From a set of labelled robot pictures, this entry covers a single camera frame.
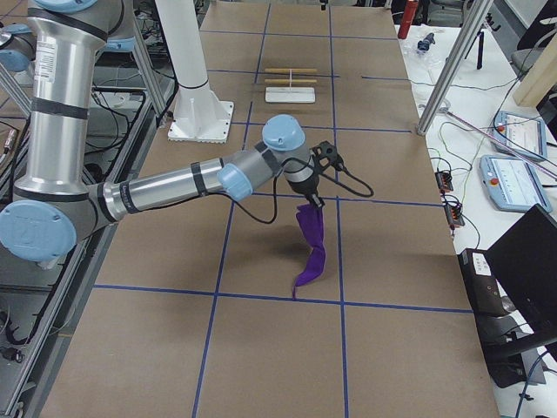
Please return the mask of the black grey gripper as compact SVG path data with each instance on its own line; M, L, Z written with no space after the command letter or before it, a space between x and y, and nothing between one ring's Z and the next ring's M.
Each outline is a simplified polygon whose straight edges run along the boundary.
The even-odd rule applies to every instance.
M300 176L289 174L288 184L295 193L304 196L311 205L316 207L323 207L325 205L325 201L319 196L318 175L311 174L305 179L302 179Z

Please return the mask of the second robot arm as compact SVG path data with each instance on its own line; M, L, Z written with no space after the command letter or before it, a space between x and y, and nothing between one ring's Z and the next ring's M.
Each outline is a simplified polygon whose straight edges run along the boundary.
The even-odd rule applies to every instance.
M34 78L37 39L26 24L1 28L1 64L22 87L31 87Z

